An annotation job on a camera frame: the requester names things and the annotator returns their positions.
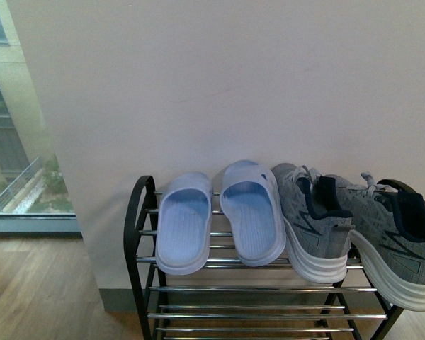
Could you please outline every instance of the chrome bar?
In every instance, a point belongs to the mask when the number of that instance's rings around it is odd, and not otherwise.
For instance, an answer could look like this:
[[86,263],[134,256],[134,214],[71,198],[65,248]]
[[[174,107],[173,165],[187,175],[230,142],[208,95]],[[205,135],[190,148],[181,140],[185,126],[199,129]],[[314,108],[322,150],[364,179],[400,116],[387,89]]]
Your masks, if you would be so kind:
[[[139,234],[142,236],[156,236],[156,230],[140,230]],[[211,232],[211,237],[232,237],[233,234],[231,232]]]
[[176,287],[149,287],[150,290],[158,292],[231,292],[231,293],[348,293],[348,292],[376,292],[373,287],[247,287],[247,286],[176,286]]
[[[211,246],[211,249],[233,249],[232,246]],[[156,258],[154,256],[136,256],[136,262],[155,264]],[[288,259],[276,259],[270,264],[259,267],[259,269],[280,269],[280,268],[292,268],[292,264]],[[206,261],[206,265],[203,268],[209,269],[250,269],[244,265],[239,259],[226,259],[226,258],[210,258]],[[362,265],[347,265],[347,269],[362,269]]]
[[230,245],[210,245],[210,249],[223,249],[223,250],[233,250],[236,249],[234,244]]
[[180,327],[157,327],[158,332],[270,332],[270,333],[339,333],[339,332],[353,332],[354,328],[284,328],[284,327],[254,327],[254,328],[180,328]]
[[343,310],[344,306],[328,305],[160,305],[162,310]]
[[230,320],[259,320],[259,321],[319,321],[331,319],[382,319],[387,315],[381,314],[181,314],[181,313],[148,313],[149,319],[230,319]]
[[[164,192],[163,191],[161,191],[161,190],[155,190],[154,191],[154,194],[156,194],[156,195],[162,195]],[[213,192],[212,193],[214,196],[219,196],[220,195],[220,192],[217,192],[217,191],[215,191],[215,192]]]
[[[159,213],[159,209],[146,209],[146,212],[150,215],[155,215]],[[213,215],[224,215],[223,211],[221,210],[213,210]]]

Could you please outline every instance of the navy blue lining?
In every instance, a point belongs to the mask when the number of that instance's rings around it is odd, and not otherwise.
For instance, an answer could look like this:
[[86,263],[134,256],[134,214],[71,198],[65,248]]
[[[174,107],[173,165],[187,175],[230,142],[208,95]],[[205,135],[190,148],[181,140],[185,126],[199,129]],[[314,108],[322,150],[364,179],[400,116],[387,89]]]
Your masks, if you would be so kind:
[[343,210],[339,204],[335,189],[335,178],[321,176],[317,185],[315,186],[315,188],[318,190],[322,204],[327,209],[327,212],[324,214],[318,214],[313,207],[312,193],[310,191],[310,181],[306,178],[299,178],[296,184],[300,187],[300,190],[305,195],[307,210],[314,220],[321,220],[326,217],[353,217],[351,211]]
[[425,242],[425,202],[419,193],[381,192],[392,205],[395,226],[411,242]]

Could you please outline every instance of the sneaker logo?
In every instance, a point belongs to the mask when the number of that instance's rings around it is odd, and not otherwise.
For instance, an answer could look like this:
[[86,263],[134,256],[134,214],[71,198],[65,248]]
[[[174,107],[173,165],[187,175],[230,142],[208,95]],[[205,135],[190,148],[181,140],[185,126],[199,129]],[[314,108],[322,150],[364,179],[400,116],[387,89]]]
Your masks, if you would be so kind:
[[308,226],[308,228],[303,227],[302,225],[298,223],[293,223],[296,227],[306,230],[307,232],[309,232],[309,234],[322,236],[307,220],[306,216],[310,216],[308,212],[299,211],[299,216],[305,221],[305,224]]
[[413,268],[417,267],[417,264],[414,264],[412,262],[417,262],[419,263],[419,267],[420,267],[420,262],[417,260],[425,260],[425,258],[423,258],[422,256],[414,253],[413,251],[409,250],[408,248],[406,248],[400,241],[398,241],[395,237],[402,237],[402,235],[396,233],[396,232],[389,232],[388,230],[385,230],[384,233],[396,244],[398,244],[398,246],[401,249],[395,249],[392,248],[390,246],[385,246],[384,244],[380,244],[380,247],[385,248],[387,250],[390,250],[390,256],[397,262],[399,262],[401,265],[403,265],[404,267],[408,268],[409,270],[412,271]]
[[312,247],[318,249],[319,246],[319,237],[316,235],[312,235],[308,232],[304,232],[302,230],[299,231],[302,238]]
[[420,261],[409,259],[407,257],[401,256],[399,254],[389,253],[390,257],[392,257],[396,262],[404,266],[406,269],[411,271],[414,274],[418,274],[420,272]]

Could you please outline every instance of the shoelace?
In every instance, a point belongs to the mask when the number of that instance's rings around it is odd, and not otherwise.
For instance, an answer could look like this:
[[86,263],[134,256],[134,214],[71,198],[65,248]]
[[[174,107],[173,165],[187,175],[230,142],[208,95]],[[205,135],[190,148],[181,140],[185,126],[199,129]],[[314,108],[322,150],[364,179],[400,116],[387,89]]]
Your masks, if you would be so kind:
[[310,182],[310,190],[316,184],[321,174],[315,168],[308,169],[305,165],[298,166],[296,170],[289,172],[283,178],[292,182],[296,182],[300,178],[306,178]]
[[384,184],[377,184],[375,179],[373,178],[372,174],[369,171],[363,172],[361,174],[361,176],[367,182],[367,187],[361,186],[361,185],[358,185],[358,184],[350,184],[346,188],[350,189],[350,190],[357,191],[363,197],[365,197],[365,196],[372,197],[373,193],[376,190],[378,190],[378,191],[392,191],[392,192],[397,191],[392,186],[387,186],[387,185],[384,185]]

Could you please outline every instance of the balcony railing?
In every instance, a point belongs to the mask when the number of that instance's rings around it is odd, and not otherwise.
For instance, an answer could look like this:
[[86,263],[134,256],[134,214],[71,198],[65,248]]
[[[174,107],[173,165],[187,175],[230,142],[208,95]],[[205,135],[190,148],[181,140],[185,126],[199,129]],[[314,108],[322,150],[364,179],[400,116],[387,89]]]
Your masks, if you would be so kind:
[[37,157],[27,169],[22,171],[21,174],[0,193],[0,213],[4,211],[4,208],[16,197],[26,184],[35,177],[36,173],[43,168],[43,165],[41,157]]

